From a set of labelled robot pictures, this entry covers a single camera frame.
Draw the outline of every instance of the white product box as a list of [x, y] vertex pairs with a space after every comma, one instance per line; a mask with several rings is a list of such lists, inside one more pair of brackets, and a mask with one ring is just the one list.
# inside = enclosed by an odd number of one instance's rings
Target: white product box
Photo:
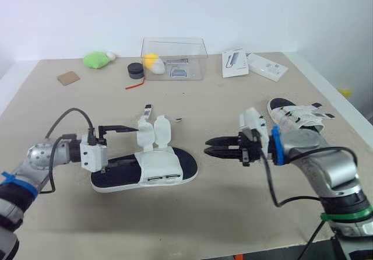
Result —
[[285, 66], [272, 62], [271, 60], [254, 53], [247, 55], [247, 64], [250, 67], [250, 71], [273, 81], [279, 81], [288, 70]]
[[224, 78], [249, 74], [246, 52], [242, 48], [224, 51], [221, 54], [221, 63]]

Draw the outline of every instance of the blue band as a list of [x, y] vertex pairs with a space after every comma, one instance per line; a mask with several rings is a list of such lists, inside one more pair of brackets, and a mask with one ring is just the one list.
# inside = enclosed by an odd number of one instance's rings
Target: blue band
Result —
[[273, 140], [275, 141], [276, 154], [277, 154], [277, 165], [284, 164], [284, 150], [282, 149], [280, 139], [280, 126], [275, 125], [272, 129]]
[[27, 183], [23, 180], [17, 180], [16, 176], [14, 174], [8, 174], [6, 171], [3, 171], [2, 175], [5, 177], [5, 180], [2, 183], [0, 183], [0, 185], [13, 183], [13, 184], [16, 184], [18, 186], [21, 186], [21, 187], [29, 190], [35, 198], [37, 197], [38, 191], [31, 184], [29, 184], [29, 183]]

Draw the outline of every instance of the slipper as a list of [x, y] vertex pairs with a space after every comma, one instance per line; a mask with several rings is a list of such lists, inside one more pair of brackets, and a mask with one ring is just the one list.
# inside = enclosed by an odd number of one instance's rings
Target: slipper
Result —
[[[198, 173], [196, 160], [188, 152], [172, 147], [180, 161], [182, 169], [181, 180], [177, 184], [192, 181]], [[142, 168], [134, 154], [109, 160], [105, 173], [98, 171], [91, 174], [91, 183], [94, 190], [101, 193], [122, 191], [151, 186], [175, 185], [175, 174], [161, 174], [158, 177], [143, 178], [140, 182]]]
[[188, 152], [168, 146], [171, 140], [168, 119], [172, 118], [158, 116], [153, 127], [146, 121], [150, 115], [149, 109], [151, 110], [148, 105], [138, 121], [137, 140], [143, 151], [111, 159], [104, 171], [92, 173], [91, 184], [97, 192], [178, 185], [197, 176], [196, 160]]
[[275, 98], [268, 102], [267, 110], [273, 122], [279, 124], [281, 129], [306, 128], [321, 132], [324, 128], [322, 120], [335, 118], [329, 113], [315, 112], [321, 106], [319, 103], [297, 106], [289, 100]]

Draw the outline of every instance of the black round container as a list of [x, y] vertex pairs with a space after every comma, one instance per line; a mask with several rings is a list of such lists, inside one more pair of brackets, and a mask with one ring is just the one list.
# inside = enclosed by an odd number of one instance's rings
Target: black round container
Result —
[[127, 66], [129, 77], [132, 79], [140, 79], [144, 77], [144, 68], [140, 63], [132, 63]]

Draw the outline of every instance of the table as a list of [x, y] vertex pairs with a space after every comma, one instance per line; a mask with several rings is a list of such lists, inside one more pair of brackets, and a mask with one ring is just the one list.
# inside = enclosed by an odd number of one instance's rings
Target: table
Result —
[[[79, 164], [59, 166], [56, 193], [40, 195], [17, 231], [17, 259], [203, 259], [306, 243], [319, 222], [319, 203], [297, 201], [278, 209], [263, 165], [243, 167], [238, 160], [203, 153], [206, 140], [238, 133], [239, 114], [247, 108], [268, 117], [266, 104], [273, 97], [319, 102], [336, 116], [324, 121], [323, 135], [331, 145], [356, 151], [361, 183], [371, 200], [373, 154], [367, 144], [282, 53], [260, 55], [287, 66], [288, 72], [277, 83], [255, 73], [223, 79], [221, 56], [211, 55], [203, 81], [145, 81], [126, 91], [136, 83], [126, 66], [138, 58], [118, 58], [98, 70], [86, 68], [81, 59], [40, 61], [0, 117], [2, 170], [11, 171], [24, 160], [27, 149], [70, 107], [85, 110], [95, 126], [135, 127], [150, 103], [151, 121], [160, 114], [183, 118], [173, 125], [171, 145], [195, 157], [199, 174], [184, 185], [99, 194]], [[67, 71], [81, 80], [62, 86], [56, 76]], [[81, 115], [66, 117], [54, 136], [69, 132], [86, 132]], [[140, 150], [134, 133], [108, 133], [107, 139], [110, 157]], [[296, 166], [272, 170], [279, 200], [314, 195]], [[325, 226], [316, 239], [331, 235]]]

